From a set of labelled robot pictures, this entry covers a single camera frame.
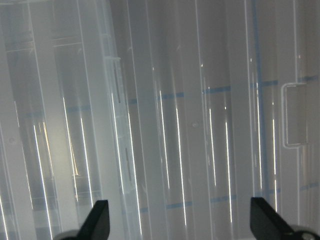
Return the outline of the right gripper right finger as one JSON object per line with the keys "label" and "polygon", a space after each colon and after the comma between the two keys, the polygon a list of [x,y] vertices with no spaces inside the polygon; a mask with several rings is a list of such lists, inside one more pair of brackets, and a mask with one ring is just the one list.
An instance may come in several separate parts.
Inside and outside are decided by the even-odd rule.
{"label": "right gripper right finger", "polygon": [[300,239],[263,197],[250,199],[250,230],[256,240]]}

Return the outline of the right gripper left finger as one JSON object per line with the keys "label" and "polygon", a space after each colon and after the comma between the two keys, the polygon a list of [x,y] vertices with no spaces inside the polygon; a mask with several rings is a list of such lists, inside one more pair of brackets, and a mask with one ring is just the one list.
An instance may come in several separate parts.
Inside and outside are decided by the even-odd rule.
{"label": "right gripper left finger", "polygon": [[110,214],[108,200],[97,200],[89,212],[76,240],[107,240],[110,236]]}

